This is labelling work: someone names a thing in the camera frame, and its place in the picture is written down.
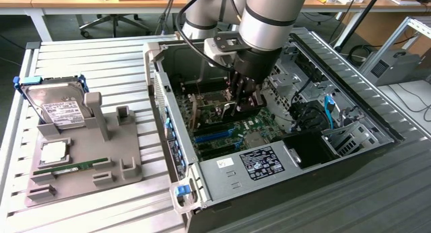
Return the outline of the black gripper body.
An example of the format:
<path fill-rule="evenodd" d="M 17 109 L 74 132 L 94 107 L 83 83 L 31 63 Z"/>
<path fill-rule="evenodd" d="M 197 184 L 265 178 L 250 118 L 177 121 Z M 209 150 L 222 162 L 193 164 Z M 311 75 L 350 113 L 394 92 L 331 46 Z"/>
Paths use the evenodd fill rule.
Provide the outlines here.
<path fill-rule="evenodd" d="M 281 48 L 271 51 L 254 48 L 238 51 L 234 62 L 235 71 L 255 82 L 263 82 L 273 71 L 281 52 Z"/>

